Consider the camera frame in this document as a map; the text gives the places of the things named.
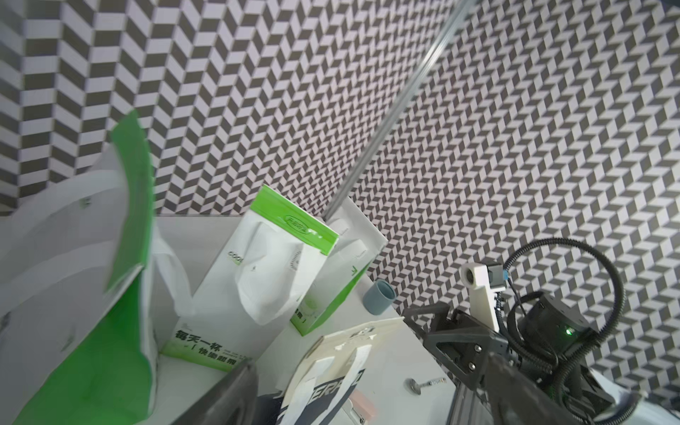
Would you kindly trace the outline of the green white tea bag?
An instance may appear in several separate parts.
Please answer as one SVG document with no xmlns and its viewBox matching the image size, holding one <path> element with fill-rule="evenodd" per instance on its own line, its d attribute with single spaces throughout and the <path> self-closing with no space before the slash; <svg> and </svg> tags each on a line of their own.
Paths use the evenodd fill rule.
<svg viewBox="0 0 680 425">
<path fill-rule="evenodd" d="M 230 372 L 283 331 L 338 241 L 323 222 L 263 186 L 189 297 L 162 354 Z"/>
<path fill-rule="evenodd" d="M 388 243 L 350 198 L 328 224 L 338 233 L 338 242 L 290 319 L 301 336 L 312 333 L 336 312 Z"/>
<path fill-rule="evenodd" d="M 84 174 L 1 223 L 1 421 L 135 424 L 153 412 L 154 309 L 190 313 L 191 286 L 159 233 L 137 112 Z"/>
</svg>

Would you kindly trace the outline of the green white tea bag middle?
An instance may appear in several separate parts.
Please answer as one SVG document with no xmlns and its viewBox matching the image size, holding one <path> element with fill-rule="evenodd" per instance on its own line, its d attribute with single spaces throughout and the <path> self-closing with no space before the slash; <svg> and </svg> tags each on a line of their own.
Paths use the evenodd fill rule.
<svg viewBox="0 0 680 425">
<path fill-rule="evenodd" d="M 189 297 L 162 354 L 230 372 L 283 331 L 338 241 L 323 222 L 263 186 Z"/>
</svg>

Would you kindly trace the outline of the navy and cream tote bag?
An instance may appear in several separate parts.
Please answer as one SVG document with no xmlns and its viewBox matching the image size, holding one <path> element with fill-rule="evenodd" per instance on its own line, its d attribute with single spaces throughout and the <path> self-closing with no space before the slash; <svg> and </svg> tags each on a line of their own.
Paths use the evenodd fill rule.
<svg viewBox="0 0 680 425">
<path fill-rule="evenodd" d="M 379 351 L 404 319 L 366 322 L 320 338 L 290 379 L 278 424 L 329 424 Z"/>
</svg>

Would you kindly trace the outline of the blue-grey ceramic cup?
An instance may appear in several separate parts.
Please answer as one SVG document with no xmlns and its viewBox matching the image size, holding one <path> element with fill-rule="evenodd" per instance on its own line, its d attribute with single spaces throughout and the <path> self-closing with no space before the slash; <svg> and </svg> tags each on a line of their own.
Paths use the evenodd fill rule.
<svg viewBox="0 0 680 425">
<path fill-rule="evenodd" d="M 372 315 L 381 315 L 396 300 L 397 292 L 385 280 L 374 281 L 363 296 L 362 304 Z"/>
</svg>

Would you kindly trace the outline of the silver spoon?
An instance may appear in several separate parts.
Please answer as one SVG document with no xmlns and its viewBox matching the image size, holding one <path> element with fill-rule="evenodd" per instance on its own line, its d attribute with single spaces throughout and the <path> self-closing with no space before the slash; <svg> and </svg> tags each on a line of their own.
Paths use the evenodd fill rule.
<svg viewBox="0 0 680 425">
<path fill-rule="evenodd" d="M 405 387 L 414 395 L 420 396 L 423 393 L 423 389 L 430 388 L 435 385 L 445 384 L 447 379 L 445 377 L 439 377 L 435 379 L 428 380 L 426 382 L 416 382 L 412 378 L 407 378 L 405 380 Z"/>
</svg>

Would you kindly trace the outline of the pink stapler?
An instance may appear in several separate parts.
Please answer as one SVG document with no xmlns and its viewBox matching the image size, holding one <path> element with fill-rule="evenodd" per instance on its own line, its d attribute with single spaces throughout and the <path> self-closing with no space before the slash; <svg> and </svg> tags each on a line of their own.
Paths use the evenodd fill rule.
<svg viewBox="0 0 680 425">
<path fill-rule="evenodd" d="M 354 390 L 349 397 L 352 414 L 360 423 L 369 423 L 377 418 L 375 405 L 359 390 Z"/>
</svg>

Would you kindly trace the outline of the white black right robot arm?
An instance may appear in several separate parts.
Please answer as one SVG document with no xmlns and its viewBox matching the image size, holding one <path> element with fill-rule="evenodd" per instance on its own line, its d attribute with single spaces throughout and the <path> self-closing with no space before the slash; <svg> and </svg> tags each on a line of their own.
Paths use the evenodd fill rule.
<svg viewBox="0 0 680 425">
<path fill-rule="evenodd" d="M 511 267 L 543 246 L 588 253 L 607 272 L 614 304 L 601 327 L 577 308 L 536 290 L 516 295 Z M 676 424 L 679 412 L 608 380 L 586 365 L 623 317 L 627 297 L 614 263 L 581 241 L 550 237 L 530 242 L 504 263 L 469 263 L 461 277 L 469 309 L 445 302 L 412 306 L 405 324 L 451 375 L 455 384 L 447 421 L 451 424 Z"/>
</svg>

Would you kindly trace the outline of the green white tea bag left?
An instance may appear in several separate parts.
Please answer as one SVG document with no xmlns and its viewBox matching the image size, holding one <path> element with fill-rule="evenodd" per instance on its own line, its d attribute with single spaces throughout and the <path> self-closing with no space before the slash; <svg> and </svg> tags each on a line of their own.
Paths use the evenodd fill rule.
<svg viewBox="0 0 680 425">
<path fill-rule="evenodd" d="M 154 309 L 190 313 L 191 286 L 159 233 L 137 112 L 84 174 L 1 223 L 1 421 L 135 424 L 153 412 Z"/>
</svg>

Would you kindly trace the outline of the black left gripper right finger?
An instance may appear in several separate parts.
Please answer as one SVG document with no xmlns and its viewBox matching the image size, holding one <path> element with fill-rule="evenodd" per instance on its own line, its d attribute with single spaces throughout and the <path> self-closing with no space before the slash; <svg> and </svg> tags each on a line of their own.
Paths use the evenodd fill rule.
<svg viewBox="0 0 680 425">
<path fill-rule="evenodd" d="M 484 381 L 494 424 L 579 424 L 499 354 L 489 355 Z"/>
</svg>

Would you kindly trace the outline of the green white tea bag right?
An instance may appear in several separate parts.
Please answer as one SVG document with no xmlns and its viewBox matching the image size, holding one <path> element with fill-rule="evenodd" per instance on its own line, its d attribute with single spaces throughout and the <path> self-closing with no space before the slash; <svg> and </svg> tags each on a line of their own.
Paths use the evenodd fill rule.
<svg viewBox="0 0 680 425">
<path fill-rule="evenodd" d="M 350 198 L 328 224 L 338 233 L 338 242 L 290 319 L 301 336 L 312 333 L 336 312 L 388 243 Z"/>
</svg>

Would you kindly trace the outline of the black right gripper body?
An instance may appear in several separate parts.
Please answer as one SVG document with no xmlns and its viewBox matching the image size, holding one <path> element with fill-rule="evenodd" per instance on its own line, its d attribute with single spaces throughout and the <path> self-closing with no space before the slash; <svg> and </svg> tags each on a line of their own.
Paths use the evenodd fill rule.
<svg viewBox="0 0 680 425">
<path fill-rule="evenodd" d="M 508 340 L 443 302 L 407 308 L 403 316 L 456 387 L 446 423 L 492 424 L 486 372 L 492 354 L 510 359 Z"/>
</svg>

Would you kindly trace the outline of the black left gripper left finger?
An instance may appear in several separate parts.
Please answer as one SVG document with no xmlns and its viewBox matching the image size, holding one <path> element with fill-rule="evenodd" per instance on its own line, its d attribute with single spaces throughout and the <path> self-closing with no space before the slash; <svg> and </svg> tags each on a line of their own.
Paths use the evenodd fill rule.
<svg viewBox="0 0 680 425">
<path fill-rule="evenodd" d="M 221 379 L 181 414 L 173 425 L 252 424 L 257 407 L 259 377 L 253 361 L 245 361 Z"/>
</svg>

